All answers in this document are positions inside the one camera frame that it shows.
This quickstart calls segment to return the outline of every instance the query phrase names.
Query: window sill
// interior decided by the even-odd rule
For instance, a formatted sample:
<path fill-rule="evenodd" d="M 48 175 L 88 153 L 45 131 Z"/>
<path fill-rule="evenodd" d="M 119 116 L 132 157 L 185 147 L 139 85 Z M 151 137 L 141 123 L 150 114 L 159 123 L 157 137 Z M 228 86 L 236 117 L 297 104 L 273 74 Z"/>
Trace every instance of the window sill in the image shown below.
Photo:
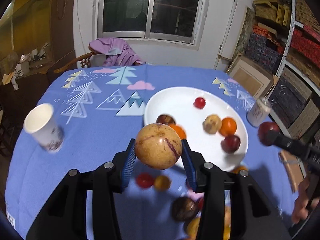
<path fill-rule="evenodd" d="M 176 48 L 199 50 L 199 44 L 189 44 L 179 41 L 166 41 L 166 40 L 155 40 L 146 38 L 122 38 L 128 41 L 129 44 L 139 44 L 142 45 L 160 45 L 160 46 L 172 46 Z"/>

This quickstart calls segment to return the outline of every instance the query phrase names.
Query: purple cloth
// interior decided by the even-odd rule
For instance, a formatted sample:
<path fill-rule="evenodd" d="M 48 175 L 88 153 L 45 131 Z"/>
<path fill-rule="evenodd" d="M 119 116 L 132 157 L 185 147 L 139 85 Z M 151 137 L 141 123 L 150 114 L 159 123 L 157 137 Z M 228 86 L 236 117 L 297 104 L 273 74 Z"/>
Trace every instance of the purple cloth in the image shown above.
<path fill-rule="evenodd" d="M 104 66 L 128 66 L 135 62 L 143 65 L 146 62 L 131 49 L 128 43 L 119 38 L 98 38 L 91 41 L 90 47 L 95 51 L 107 55 Z"/>

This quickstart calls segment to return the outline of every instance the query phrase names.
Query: white can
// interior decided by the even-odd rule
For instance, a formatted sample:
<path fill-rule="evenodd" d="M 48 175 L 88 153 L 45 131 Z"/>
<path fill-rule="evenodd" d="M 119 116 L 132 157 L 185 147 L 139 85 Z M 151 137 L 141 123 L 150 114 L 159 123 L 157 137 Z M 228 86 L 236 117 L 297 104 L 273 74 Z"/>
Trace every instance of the white can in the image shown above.
<path fill-rule="evenodd" d="M 55 153 L 61 149 L 63 132 L 53 118 L 51 104 L 41 104 L 32 109 L 23 122 L 23 128 L 48 152 Z"/>
<path fill-rule="evenodd" d="M 271 108 L 271 104 L 266 98 L 258 98 L 251 110 L 247 113 L 248 122 L 252 126 L 258 127 L 270 114 Z"/>

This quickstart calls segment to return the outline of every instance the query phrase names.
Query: white plate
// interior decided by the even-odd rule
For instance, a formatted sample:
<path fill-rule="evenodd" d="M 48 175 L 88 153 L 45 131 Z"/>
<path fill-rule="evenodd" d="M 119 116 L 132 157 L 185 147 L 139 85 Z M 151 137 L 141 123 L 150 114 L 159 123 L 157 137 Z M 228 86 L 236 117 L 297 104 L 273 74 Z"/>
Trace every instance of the white plate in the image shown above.
<path fill-rule="evenodd" d="M 206 101 L 203 109 L 193 106 L 196 98 Z M 172 87 L 159 91 L 149 100 L 144 113 L 144 124 L 155 123 L 161 114 L 171 115 L 177 125 L 183 127 L 191 150 L 203 155 L 207 162 L 212 162 L 224 171 L 231 171 L 240 164 L 248 149 L 248 133 L 238 113 L 217 96 L 190 87 Z M 219 132 L 208 134 L 202 123 L 210 114 L 217 114 L 221 119 L 229 116 L 237 123 L 236 135 L 240 137 L 240 148 L 234 154 L 227 154 L 221 148 L 224 139 Z M 176 165 L 183 168 L 181 158 Z"/>

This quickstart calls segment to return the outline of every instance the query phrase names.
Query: white wall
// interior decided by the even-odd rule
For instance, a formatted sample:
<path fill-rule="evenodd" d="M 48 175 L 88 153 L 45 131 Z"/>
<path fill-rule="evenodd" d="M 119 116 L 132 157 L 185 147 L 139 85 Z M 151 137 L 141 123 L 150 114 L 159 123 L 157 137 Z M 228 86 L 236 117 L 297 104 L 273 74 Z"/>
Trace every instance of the white wall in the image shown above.
<path fill-rule="evenodd" d="M 253 0 L 241 0 L 251 7 Z M 74 42 L 76 55 L 89 52 L 88 44 L 97 38 L 96 6 L 98 0 L 75 0 Z M 157 41 L 128 41 L 133 50 L 147 63 L 158 65 L 213 68 L 228 23 L 233 0 L 210 0 L 199 50 L 181 48 Z M 225 65 L 218 65 L 224 70 Z"/>

